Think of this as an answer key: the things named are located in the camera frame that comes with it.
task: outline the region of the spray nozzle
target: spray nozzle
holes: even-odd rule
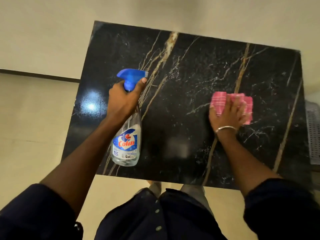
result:
[[[138,81],[147,76],[148,72],[137,69],[123,69],[117,74],[117,77],[124,79],[124,89],[127,92],[133,91]]]

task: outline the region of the cleaning cloth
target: cleaning cloth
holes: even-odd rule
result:
[[[252,97],[246,96],[244,93],[231,93],[231,101],[233,102],[237,96],[240,97],[240,102],[246,104],[246,108],[243,114],[250,114],[248,120],[244,123],[244,125],[250,125],[252,121],[252,107],[253,107],[253,100]],[[226,104],[226,92],[215,92],[212,95],[211,104],[210,106],[214,106],[217,111],[217,116],[220,116],[224,110],[224,106]]]

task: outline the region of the grey pants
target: grey pants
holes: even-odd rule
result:
[[[159,198],[159,196],[161,195],[161,182],[153,182],[153,184],[149,186],[149,189],[154,193],[154,195],[157,198]],[[189,196],[197,200],[213,215],[207,198],[205,196],[205,189],[203,188],[203,186],[184,184],[181,187],[180,191],[188,194]]]

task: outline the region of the shirt sleeve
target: shirt sleeve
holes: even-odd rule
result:
[[[1,239],[64,239],[74,225],[69,204],[42,184],[29,186],[0,211]]]
[[[319,235],[320,209],[298,184],[268,179],[245,198],[244,220],[262,239],[310,239]]]

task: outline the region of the hand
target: hand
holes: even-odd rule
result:
[[[124,81],[114,84],[109,90],[106,120],[111,119],[123,124],[137,107],[138,100],[146,86],[146,82],[147,79],[145,77],[142,78],[138,81],[134,90],[129,93],[124,89]]]
[[[234,102],[231,101],[230,95],[226,96],[226,105],[220,117],[217,116],[216,110],[214,107],[209,109],[209,120],[211,127],[214,131],[222,126],[233,126],[236,128],[236,131],[232,128],[221,129],[218,131],[218,137],[221,133],[229,133],[232,131],[232,134],[235,135],[243,125],[246,120],[249,118],[250,114],[243,115],[243,112],[246,108],[246,104],[240,104],[240,99],[237,97]]]

